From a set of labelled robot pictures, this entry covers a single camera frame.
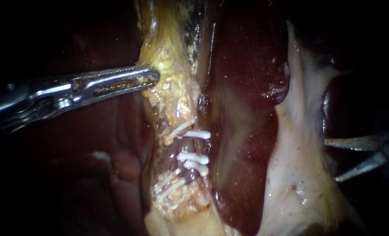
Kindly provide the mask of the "left arm instrument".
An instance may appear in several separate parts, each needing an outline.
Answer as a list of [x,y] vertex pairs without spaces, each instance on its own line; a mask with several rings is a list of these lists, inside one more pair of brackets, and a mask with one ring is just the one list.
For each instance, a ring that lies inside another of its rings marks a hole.
[[82,83],[72,76],[9,84],[0,90],[0,133],[15,132],[73,107]]

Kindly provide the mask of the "left arm instrument jaw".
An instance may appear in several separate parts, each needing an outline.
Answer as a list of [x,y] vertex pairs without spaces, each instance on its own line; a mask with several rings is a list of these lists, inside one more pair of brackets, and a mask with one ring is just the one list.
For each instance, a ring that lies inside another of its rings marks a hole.
[[159,79],[156,69],[140,66],[82,73],[73,80],[73,101],[98,102],[146,90],[155,86]]

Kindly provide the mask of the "right arm instrument jaw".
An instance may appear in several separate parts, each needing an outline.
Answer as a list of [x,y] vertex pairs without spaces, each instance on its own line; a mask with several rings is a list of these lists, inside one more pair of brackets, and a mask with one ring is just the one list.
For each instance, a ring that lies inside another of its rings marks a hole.
[[389,156],[387,154],[381,151],[375,152],[373,155],[363,160],[357,166],[349,169],[343,174],[336,176],[334,180],[336,182],[344,182],[346,180],[350,180],[354,177],[370,172],[387,163],[388,161]]
[[354,138],[325,138],[324,145],[353,151],[376,151],[380,146],[378,135],[367,135]]

